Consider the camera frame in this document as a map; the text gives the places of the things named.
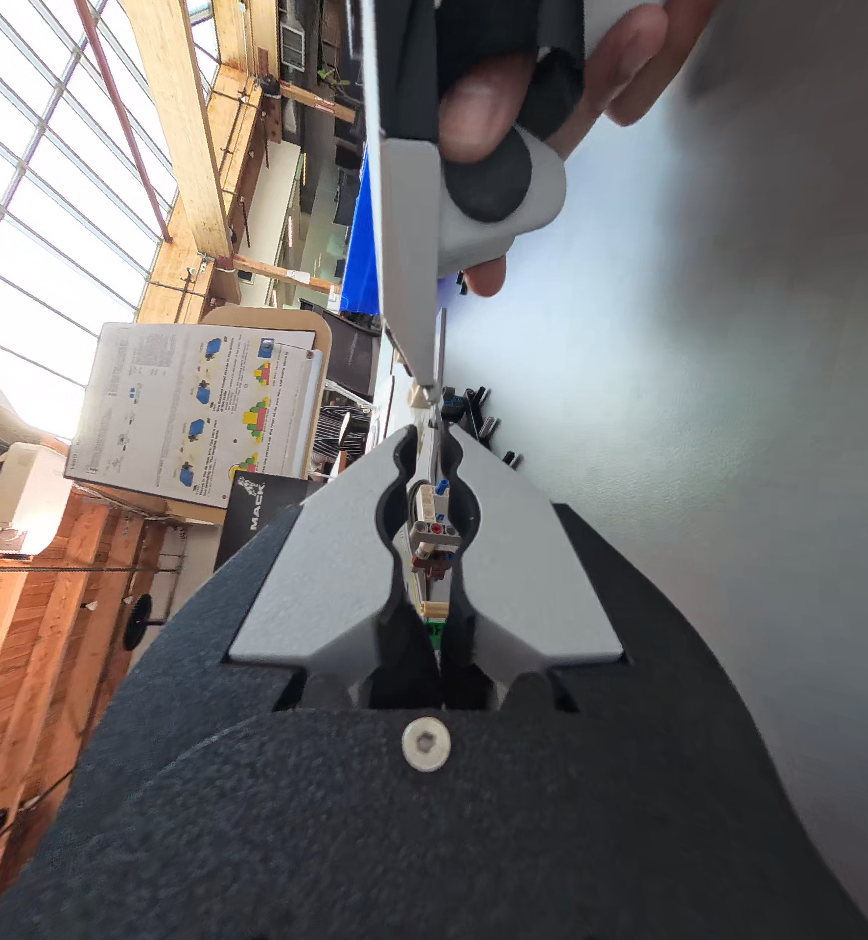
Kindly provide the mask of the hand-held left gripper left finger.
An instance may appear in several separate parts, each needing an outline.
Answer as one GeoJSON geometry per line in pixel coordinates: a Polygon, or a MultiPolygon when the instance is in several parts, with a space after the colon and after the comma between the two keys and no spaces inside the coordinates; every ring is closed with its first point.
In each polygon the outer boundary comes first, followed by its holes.
{"type": "Polygon", "coordinates": [[[309,494],[228,661],[370,682],[370,709],[421,709],[421,614],[393,549],[414,475],[411,423],[309,494]]]}

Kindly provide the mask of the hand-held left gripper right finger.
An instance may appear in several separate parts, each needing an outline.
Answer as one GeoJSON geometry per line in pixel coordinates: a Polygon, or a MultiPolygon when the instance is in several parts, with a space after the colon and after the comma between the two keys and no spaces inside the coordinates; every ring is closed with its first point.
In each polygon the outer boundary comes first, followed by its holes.
{"type": "Polygon", "coordinates": [[[441,629],[441,706],[497,709],[497,694],[532,682],[576,714],[562,670],[618,663],[624,646],[554,502],[464,430],[441,433],[451,563],[441,629]]]}

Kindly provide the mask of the lego truck chassis assembly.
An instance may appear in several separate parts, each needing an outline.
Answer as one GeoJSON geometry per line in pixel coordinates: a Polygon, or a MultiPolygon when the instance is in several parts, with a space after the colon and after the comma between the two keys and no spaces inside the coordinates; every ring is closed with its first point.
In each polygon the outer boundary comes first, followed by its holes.
{"type": "Polygon", "coordinates": [[[421,451],[421,468],[406,488],[411,521],[404,527],[404,565],[406,591],[425,629],[434,650],[441,650],[441,629],[449,623],[451,565],[460,552],[460,529],[449,519],[451,485],[441,473],[441,430],[464,430],[476,444],[492,451],[497,416],[489,412],[489,387],[441,392],[436,416],[425,423],[425,448],[421,451]]]}

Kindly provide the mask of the black lego set box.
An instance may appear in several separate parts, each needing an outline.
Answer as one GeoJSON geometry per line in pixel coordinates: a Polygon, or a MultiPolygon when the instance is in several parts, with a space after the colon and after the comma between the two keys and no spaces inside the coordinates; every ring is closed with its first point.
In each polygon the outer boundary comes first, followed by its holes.
{"type": "Polygon", "coordinates": [[[214,568],[222,568],[242,547],[248,547],[285,509],[307,502],[315,488],[321,485],[239,468],[228,494],[214,568]]]}

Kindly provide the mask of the person's right hand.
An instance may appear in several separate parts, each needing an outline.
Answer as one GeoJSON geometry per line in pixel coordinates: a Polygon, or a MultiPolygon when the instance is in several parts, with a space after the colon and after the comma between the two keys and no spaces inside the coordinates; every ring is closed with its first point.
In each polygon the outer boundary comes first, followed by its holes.
{"type": "MultiPolygon", "coordinates": [[[[587,60],[583,100],[545,139],[568,159],[608,117],[635,126],[683,71],[712,23],[715,0],[668,0],[629,11],[587,60]]],[[[451,163],[479,163],[513,126],[532,79],[532,52],[492,56],[461,75],[438,103],[438,149],[451,163]]]]}

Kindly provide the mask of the blue plastic bin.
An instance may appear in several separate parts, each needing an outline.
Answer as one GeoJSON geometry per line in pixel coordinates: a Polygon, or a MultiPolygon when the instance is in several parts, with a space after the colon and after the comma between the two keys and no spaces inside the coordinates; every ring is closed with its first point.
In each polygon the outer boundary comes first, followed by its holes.
{"type": "Polygon", "coordinates": [[[342,275],[342,309],[382,316],[377,247],[370,215],[370,159],[357,173],[357,197],[352,197],[349,253],[342,275]]]}

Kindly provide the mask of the wooden display board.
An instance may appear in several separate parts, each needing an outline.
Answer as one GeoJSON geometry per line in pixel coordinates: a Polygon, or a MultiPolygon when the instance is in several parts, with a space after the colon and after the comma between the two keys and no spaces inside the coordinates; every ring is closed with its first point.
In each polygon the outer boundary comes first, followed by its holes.
{"type": "Polygon", "coordinates": [[[309,479],[309,458],[318,430],[321,393],[330,381],[330,358],[333,358],[333,330],[318,313],[309,309],[248,309],[248,307],[222,307],[204,313],[199,323],[204,324],[244,324],[244,330],[272,330],[272,332],[311,332],[311,348],[321,352],[321,371],[311,392],[311,416],[309,416],[309,439],[303,447],[298,479],[309,479]]]}

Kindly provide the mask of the printed instruction sheet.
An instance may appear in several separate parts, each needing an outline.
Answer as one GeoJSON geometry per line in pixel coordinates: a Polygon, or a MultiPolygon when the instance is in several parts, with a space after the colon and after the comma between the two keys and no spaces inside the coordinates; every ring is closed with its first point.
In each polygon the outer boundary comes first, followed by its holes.
{"type": "Polygon", "coordinates": [[[315,332],[106,323],[64,479],[222,511],[239,473],[307,468],[318,375],[315,332]]]}

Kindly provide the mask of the white wall unit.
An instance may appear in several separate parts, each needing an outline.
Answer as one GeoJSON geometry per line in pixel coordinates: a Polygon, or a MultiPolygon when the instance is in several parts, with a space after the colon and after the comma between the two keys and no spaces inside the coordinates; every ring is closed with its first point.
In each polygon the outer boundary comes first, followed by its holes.
{"type": "Polygon", "coordinates": [[[0,455],[0,556],[40,556],[63,527],[67,494],[63,451],[13,444],[0,455]]]}

